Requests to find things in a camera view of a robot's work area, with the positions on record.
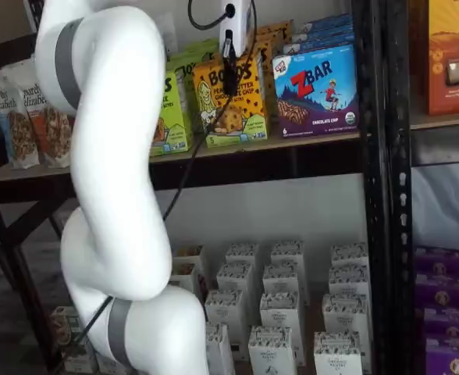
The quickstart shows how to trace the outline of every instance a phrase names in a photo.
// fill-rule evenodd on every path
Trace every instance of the green snack box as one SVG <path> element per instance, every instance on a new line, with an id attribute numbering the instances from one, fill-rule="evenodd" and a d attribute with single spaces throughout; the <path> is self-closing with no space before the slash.
<path id="1" fill-rule="evenodd" d="M 186 152 L 193 141 L 183 76 L 180 72 L 165 72 L 162 110 L 151 145 L 151 156 Z"/>

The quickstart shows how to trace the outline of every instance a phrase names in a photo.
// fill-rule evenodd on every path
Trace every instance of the child illustration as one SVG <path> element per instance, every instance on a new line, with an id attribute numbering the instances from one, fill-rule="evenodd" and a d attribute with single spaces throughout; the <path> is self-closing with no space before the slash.
<path id="1" fill-rule="evenodd" d="M 331 79 L 329 88 L 324 91 L 320 91 L 320 93 L 326 93 L 325 100 L 330 103 L 330 110 L 335 111 L 337 110 L 337 104 L 339 103 L 339 98 L 336 95 L 340 95 L 336 93 L 336 80 Z"/>
<path id="2" fill-rule="evenodd" d="M 217 110 L 217 108 L 215 107 L 215 104 L 212 101 L 211 88 L 208 86 L 206 82 L 200 82 L 197 91 L 198 105 L 200 107 L 202 125 L 204 127 L 207 127 L 215 118 L 215 111 Z"/>

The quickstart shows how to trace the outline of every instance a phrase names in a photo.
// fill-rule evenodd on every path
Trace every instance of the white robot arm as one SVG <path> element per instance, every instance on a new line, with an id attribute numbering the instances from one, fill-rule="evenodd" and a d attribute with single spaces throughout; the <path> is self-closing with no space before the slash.
<path id="1" fill-rule="evenodd" d="M 208 375 L 204 312 L 167 285 L 171 250 L 148 175 L 162 38 L 150 17 L 122 3 L 46 0 L 37 36 L 42 91 L 76 115 L 71 176 L 81 207 L 63 231 L 62 271 L 84 325 L 114 298 L 89 331 L 102 355 L 151 375 Z M 246 38 L 237 40 L 243 51 Z"/>

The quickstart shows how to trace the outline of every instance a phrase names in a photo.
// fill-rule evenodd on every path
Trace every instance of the orange box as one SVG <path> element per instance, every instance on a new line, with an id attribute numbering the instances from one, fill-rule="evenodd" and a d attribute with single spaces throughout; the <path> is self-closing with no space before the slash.
<path id="1" fill-rule="evenodd" d="M 429 0 L 429 113 L 459 113 L 459 0 Z"/>

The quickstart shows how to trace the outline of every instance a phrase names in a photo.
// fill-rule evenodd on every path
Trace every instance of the purple box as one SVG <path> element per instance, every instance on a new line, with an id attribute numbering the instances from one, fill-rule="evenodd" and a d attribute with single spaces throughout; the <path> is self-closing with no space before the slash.
<path id="1" fill-rule="evenodd" d="M 416 307 L 459 307 L 459 279 L 418 273 L 415 275 Z"/>
<path id="2" fill-rule="evenodd" d="M 425 339 L 425 373 L 459 375 L 459 339 L 428 336 Z"/>
<path id="3" fill-rule="evenodd" d="M 417 273 L 434 273 L 459 278 L 459 250 L 417 246 L 414 265 Z"/>
<path id="4" fill-rule="evenodd" d="M 425 308 L 424 332 L 459 338 L 459 309 Z"/>

